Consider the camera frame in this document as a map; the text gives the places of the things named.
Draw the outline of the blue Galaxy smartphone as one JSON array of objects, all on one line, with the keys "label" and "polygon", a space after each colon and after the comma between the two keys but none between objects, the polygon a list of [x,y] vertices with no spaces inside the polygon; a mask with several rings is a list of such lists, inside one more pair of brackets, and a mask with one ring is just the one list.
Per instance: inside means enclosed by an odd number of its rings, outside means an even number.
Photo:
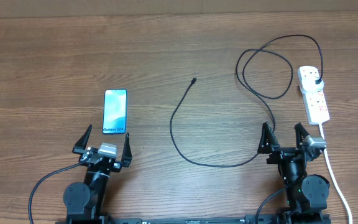
[{"label": "blue Galaxy smartphone", "polygon": [[103,133],[124,134],[127,121],[127,90],[104,92]]}]

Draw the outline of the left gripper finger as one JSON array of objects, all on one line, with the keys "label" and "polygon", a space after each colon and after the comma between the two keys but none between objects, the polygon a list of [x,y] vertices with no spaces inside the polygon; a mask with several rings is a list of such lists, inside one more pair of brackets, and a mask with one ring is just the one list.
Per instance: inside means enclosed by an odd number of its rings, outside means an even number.
[{"label": "left gripper finger", "polygon": [[85,131],[84,135],[82,135],[82,137],[79,138],[79,140],[75,143],[74,148],[75,149],[85,149],[87,143],[88,143],[88,139],[90,137],[91,134],[91,130],[92,130],[93,125],[90,124],[87,128],[87,130]]},{"label": "left gripper finger", "polygon": [[123,167],[129,167],[132,161],[132,152],[130,147],[130,135],[129,133],[125,136],[124,148],[122,152],[121,162]]}]

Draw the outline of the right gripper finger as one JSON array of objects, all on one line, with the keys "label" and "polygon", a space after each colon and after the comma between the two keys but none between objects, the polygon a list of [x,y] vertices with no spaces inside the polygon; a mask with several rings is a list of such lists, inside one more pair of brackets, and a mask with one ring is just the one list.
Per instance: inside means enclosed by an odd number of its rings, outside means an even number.
[{"label": "right gripper finger", "polygon": [[270,154],[278,151],[279,148],[280,145],[272,128],[269,126],[268,122],[264,122],[257,152],[259,154]]},{"label": "right gripper finger", "polygon": [[296,147],[300,148],[302,146],[309,146],[308,136],[309,132],[303,127],[301,123],[298,123],[294,126],[295,137],[296,137]]}]

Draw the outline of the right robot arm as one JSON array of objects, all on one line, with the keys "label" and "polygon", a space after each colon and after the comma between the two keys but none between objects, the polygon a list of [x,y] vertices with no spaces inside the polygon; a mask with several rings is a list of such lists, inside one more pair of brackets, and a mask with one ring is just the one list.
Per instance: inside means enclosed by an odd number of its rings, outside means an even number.
[{"label": "right robot arm", "polygon": [[[257,152],[267,154],[267,164],[276,165],[284,187],[267,197],[257,209],[255,223],[330,223],[327,209],[329,181],[322,175],[309,175],[308,162],[317,159],[326,149],[321,136],[312,136],[298,123],[294,126],[296,146],[281,147],[274,131],[267,122],[262,125],[262,134]],[[263,206],[278,194],[285,192],[287,207],[279,208],[274,215],[261,217]]]}]

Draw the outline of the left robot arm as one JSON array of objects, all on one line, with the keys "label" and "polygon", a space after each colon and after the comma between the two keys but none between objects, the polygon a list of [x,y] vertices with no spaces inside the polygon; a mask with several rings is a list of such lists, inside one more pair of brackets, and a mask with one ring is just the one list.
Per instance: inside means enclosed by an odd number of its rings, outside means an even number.
[{"label": "left robot arm", "polygon": [[114,223],[113,217],[102,211],[108,182],[111,173],[119,173],[132,161],[128,133],[121,159],[117,160],[117,146],[113,144],[103,142],[98,148],[87,146],[91,130],[92,126],[88,126],[73,146],[72,152],[80,156],[77,165],[85,166],[86,173],[82,182],[70,184],[63,193],[66,223]]}]

